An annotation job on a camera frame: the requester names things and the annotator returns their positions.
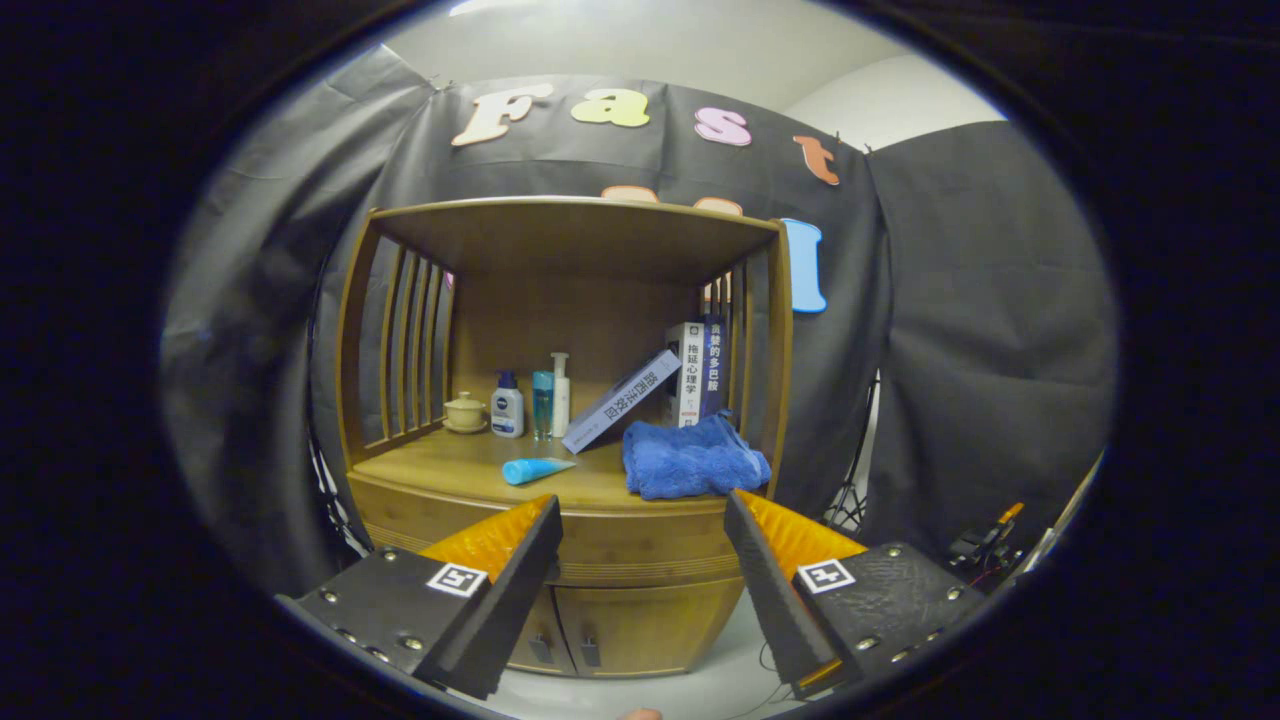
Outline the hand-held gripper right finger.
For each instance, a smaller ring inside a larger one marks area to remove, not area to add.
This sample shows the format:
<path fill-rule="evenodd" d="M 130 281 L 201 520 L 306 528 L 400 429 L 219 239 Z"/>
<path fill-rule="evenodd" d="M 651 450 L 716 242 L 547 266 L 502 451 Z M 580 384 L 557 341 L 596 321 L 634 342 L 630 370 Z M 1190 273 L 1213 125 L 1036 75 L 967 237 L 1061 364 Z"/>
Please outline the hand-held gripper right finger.
<path fill-rule="evenodd" d="M 728 496 L 724 533 L 778 679 L 800 700 L 900 673 L 986 601 L 910 544 L 864 546 L 753 492 Z"/>

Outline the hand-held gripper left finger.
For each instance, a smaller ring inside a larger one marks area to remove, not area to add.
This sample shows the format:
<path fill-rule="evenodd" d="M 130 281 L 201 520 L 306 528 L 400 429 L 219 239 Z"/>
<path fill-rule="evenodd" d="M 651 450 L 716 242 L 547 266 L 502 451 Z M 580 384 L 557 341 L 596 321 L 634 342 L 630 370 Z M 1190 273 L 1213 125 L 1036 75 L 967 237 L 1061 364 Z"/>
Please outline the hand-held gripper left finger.
<path fill-rule="evenodd" d="M 276 603 L 366 664 L 485 700 L 556 565 L 559 505 L 541 495 L 421 551 L 383 546 Z"/>

